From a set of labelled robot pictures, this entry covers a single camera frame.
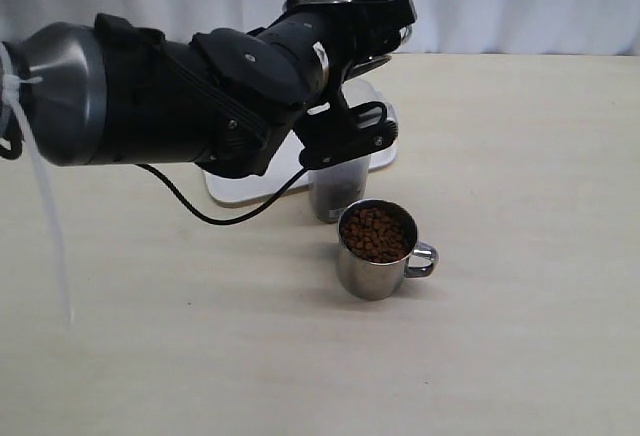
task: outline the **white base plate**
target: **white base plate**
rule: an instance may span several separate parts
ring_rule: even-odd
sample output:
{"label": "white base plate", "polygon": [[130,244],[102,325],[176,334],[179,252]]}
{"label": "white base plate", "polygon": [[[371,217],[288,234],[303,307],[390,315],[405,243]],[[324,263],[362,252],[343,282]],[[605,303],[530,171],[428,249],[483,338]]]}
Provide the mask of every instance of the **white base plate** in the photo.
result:
{"label": "white base plate", "polygon": [[[345,98],[349,106],[353,107],[366,101],[377,99],[385,102],[388,117],[397,122],[393,107],[377,92],[370,83],[363,80],[349,81],[344,85]],[[286,183],[302,166],[298,157],[303,146],[298,137],[292,132],[284,140],[275,154],[264,176],[249,176],[243,179],[226,179],[203,171],[207,190],[211,197],[220,205],[238,206],[254,203],[271,196]],[[397,143],[384,151],[371,155],[369,171],[384,168],[396,158]],[[309,178],[302,176],[287,193],[305,188],[309,185]]]}

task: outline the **black cable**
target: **black cable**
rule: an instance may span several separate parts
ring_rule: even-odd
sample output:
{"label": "black cable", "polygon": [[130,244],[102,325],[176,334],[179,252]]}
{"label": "black cable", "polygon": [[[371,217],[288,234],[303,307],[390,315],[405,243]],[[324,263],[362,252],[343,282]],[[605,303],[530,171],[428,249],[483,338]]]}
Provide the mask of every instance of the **black cable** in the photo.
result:
{"label": "black cable", "polygon": [[231,219],[214,219],[214,218],[210,218],[209,216],[207,216],[205,214],[202,214],[200,211],[198,211],[187,200],[187,198],[184,197],[184,195],[180,192],[180,190],[176,187],[176,185],[173,184],[171,182],[171,180],[167,176],[165,176],[162,172],[160,172],[158,169],[156,169],[153,166],[150,166],[148,164],[136,164],[136,166],[144,169],[145,171],[149,171],[156,178],[158,178],[160,181],[162,181],[164,183],[164,185],[167,188],[169,188],[169,190],[171,190],[173,195],[176,198],[178,198],[178,200],[184,205],[184,207],[187,208],[189,210],[189,212],[191,214],[193,214],[196,218],[204,221],[205,223],[213,224],[215,226],[231,226],[233,224],[242,223],[244,221],[247,221],[248,219],[253,218],[254,216],[257,216],[258,214],[262,213],[265,209],[267,209],[269,206],[271,206],[273,203],[275,203],[276,200],[278,200],[278,198],[280,198],[280,196],[282,196],[291,186],[293,186],[293,184],[298,179],[300,179],[307,172],[306,169],[301,169],[300,171],[298,171],[278,191],[273,193],[269,197],[269,199],[267,199],[264,203],[262,203],[256,209],[254,209],[252,211],[249,211],[248,213],[245,213],[245,214],[243,214],[241,216],[238,216],[238,217],[235,217],[235,218],[231,218]]}

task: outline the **beige table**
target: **beige table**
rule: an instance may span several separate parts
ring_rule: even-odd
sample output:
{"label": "beige table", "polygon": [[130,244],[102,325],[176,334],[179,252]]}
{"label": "beige table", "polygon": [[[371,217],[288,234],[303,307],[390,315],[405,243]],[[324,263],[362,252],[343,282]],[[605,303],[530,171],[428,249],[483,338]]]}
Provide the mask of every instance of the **beige table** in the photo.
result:
{"label": "beige table", "polygon": [[29,162],[2,163],[0,434],[637,435],[640,60],[399,56],[369,79],[401,137],[367,195],[442,254],[380,303],[338,286],[306,194],[215,228],[137,168],[52,168],[67,332]]}

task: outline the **stainless steel mug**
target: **stainless steel mug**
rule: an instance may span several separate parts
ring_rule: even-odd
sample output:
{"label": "stainless steel mug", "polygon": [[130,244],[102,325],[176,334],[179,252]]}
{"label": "stainless steel mug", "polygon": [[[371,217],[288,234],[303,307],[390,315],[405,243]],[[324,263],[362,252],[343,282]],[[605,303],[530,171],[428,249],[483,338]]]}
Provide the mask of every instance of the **stainless steel mug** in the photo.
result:
{"label": "stainless steel mug", "polygon": [[[400,223],[411,248],[401,258],[389,263],[375,263],[353,253],[342,237],[342,228],[357,210],[377,208],[384,210]],[[351,204],[338,221],[339,253],[337,261],[338,279],[342,286],[354,296],[377,301],[388,298],[402,285],[405,278],[424,278],[433,273],[438,264],[436,249],[422,241],[418,227],[411,215],[401,206],[380,199],[364,199]],[[422,266],[410,266],[409,259],[425,260]]]}

